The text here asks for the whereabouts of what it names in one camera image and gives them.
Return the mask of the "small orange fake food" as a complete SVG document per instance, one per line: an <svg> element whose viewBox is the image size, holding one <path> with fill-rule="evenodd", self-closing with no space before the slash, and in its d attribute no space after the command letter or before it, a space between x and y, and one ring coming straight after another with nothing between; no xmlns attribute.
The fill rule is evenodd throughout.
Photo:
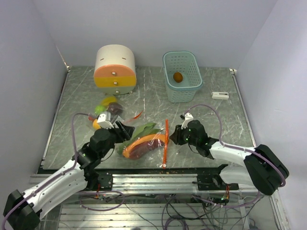
<svg viewBox="0 0 307 230"><path fill-rule="evenodd" d="M181 83L183 81L183 75L180 72L175 72L173 74L173 79L177 83Z"/></svg>

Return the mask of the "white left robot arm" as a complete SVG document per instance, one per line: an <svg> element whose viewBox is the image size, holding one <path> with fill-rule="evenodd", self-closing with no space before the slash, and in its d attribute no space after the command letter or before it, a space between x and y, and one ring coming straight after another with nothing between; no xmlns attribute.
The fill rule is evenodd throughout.
<svg viewBox="0 0 307 230"><path fill-rule="evenodd" d="M39 184L9 194L2 228L9 223L14 230L34 230L49 211L73 194L97 187L99 175L94 170L117 143L130 140L135 128L120 121L110 129L94 132L64 166Z"/></svg>

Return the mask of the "light blue plastic basket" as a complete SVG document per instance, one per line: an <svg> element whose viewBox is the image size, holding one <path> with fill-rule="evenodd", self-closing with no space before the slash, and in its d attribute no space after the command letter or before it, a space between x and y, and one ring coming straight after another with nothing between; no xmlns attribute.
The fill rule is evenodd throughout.
<svg viewBox="0 0 307 230"><path fill-rule="evenodd" d="M190 102L197 90L203 85L203 79L196 58L189 51L170 51L163 55L163 67L167 96L172 103ZM183 81L177 83L173 74L180 72Z"/></svg>

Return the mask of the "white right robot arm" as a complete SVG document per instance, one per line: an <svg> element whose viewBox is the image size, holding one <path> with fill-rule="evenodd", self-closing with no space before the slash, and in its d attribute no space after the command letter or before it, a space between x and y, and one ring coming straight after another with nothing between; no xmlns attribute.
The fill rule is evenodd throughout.
<svg viewBox="0 0 307 230"><path fill-rule="evenodd" d="M203 157L239 165L235 168L226 166L211 178L212 186L218 190L228 184L245 184L270 196L289 176L288 169L268 146L261 144L246 148L221 144L220 140L207 135L198 120L189 121L184 126L176 125L170 140L176 145L194 146Z"/></svg>

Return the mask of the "orange pumpkin slice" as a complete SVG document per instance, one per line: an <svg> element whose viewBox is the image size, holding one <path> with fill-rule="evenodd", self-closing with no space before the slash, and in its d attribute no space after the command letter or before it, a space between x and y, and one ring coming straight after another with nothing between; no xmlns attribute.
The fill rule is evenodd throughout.
<svg viewBox="0 0 307 230"><path fill-rule="evenodd" d="M168 136L165 134L152 134L144 136L131 145L126 147L122 153L125 158L136 160L145 153L152 151L158 147L164 147L168 142Z"/></svg>

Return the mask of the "zip bag with fruit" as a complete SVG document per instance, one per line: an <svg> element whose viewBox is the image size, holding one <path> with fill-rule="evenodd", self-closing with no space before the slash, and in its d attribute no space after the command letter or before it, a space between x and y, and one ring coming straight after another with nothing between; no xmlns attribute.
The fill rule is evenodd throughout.
<svg viewBox="0 0 307 230"><path fill-rule="evenodd" d="M88 116L94 130L108 127L109 124L118 127L116 121L124 125L133 125L141 117L143 110L134 111L131 105L107 94L94 109L94 116Z"/></svg>

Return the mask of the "green fake leafy vegetable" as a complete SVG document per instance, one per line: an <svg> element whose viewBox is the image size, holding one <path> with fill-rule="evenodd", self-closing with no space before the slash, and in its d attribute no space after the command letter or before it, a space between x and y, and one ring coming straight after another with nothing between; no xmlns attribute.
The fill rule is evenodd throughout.
<svg viewBox="0 0 307 230"><path fill-rule="evenodd" d="M133 134L130 140L124 141L119 145L117 148L117 153L122 154L124 149L131 145L133 142L137 141L138 139L147 136L147 135L152 135L160 132L160 128L156 128L157 123L146 123L144 125L138 126Z"/></svg>

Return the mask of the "zip bag with fake food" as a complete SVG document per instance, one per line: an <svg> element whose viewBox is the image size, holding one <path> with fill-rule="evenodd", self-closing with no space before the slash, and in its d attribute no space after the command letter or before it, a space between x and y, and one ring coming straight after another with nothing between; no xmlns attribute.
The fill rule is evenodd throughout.
<svg viewBox="0 0 307 230"><path fill-rule="evenodd" d="M162 167L165 168L169 142L168 119L165 120L164 127L157 128L156 126L157 123L149 122L137 127L132 133L131 139L120 144L117 153L126 159L139 160L145 154L163 148Z"/></svg>

